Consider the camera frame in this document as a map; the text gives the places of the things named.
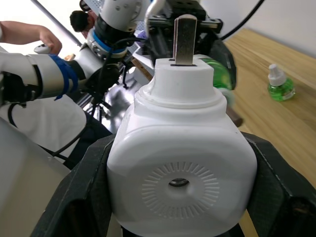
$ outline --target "wooden surface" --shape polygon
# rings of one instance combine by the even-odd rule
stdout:
[[[237,65],[236,105],[241,131],[270,141],[284,159],[316,187],[316,59],[242,30],[226,42]],[[276,102],[268,94],[268,66],[276,63],[290,76],[297,94]],[[248,214],[241,221],[255,237]]]
[[[132,60],[132,63],[138,70],[141,71],[141,73],[144,75],[144,77],[147,78],[148,81],[151,81],[153,79],[153,76],[147,71],[146,68],[144,68],[144,66],[136,58]]]

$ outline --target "hand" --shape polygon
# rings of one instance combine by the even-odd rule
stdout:
[[[46,27],[41,27],[39,30],[39,39],[51,48],[52,54],[58,55],[62,44],[59,39]]]

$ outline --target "green liquid bottle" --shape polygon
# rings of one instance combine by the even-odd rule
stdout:
[[[227,103],[232,106],[234,104],[235,98],[234,94],[231,92],[231,76],[227,68],[225,68],[221,63],[206,55],[198,54],[194,55],[194,58],[202,60],[214,69],[213,86],[222,92],[222,94],[227,99]]]
[[[272,99],[280,102],[292,98],[296,93],[292,79],[287,77],[276,64],[270,65],[269,69],[268,91]]]

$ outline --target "person's arm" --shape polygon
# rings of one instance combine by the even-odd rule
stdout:
[[[62,48],[58,38],[46,27],[30,25],[16,21],[1,21],[2,37],[0,42],[27,44],[41,40],[51,48],[51,53],[58,54]]]

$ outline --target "blue ring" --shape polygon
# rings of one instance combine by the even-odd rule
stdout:
[[[60,95],[56,97],[55,100],[58,100],[63,97],[64,94],[66,94],[69,90],[69,79],[73,82],[73,88],[71,89],[71,92],[74,92],[78,88],[78,77],[76,72],[60,57],[54,54],[49,54],[50,58],[56,63],[58,66],[60,72],[63,75],[64,79],[64,88]]]
[[[93,39],[103,48],[105,49],[106,51],[110,52],[111,51],[111,47],[107,46],[106,44],[104,44],[102,41],[99,40],[99,38],[96,36],[95,32],[93,31],[92,32],[92,36],[93,36]],[[121,49],[117,49],[117,50],[114,50],[112,53],[122,53],[126,50],[126,48],[121,48]]]
[[[63,95],[66,94],[68,89],[69,89],[68,73],[67,73],[67,69],[65,68],[64,62],[62,62],[61,58],[59,58],[58,56],[56,56],[54,54],[49,54],[49,56],[56,63],[56,65],[58,66],[61,74],[63,75],[63,79],[64,79],[63,91],[55,99],[55,100],[58,100],[61,97],[63,97]]]
[[[68,76],[70,77],[70,79],[73,81],[73,88],[70,90],[70,92],[75,92],[78,89],[78,77],[76,72],[72,69],[71,66],[69,66],[68,63],[66,63],[64,61],[65,67],[68,71]]]

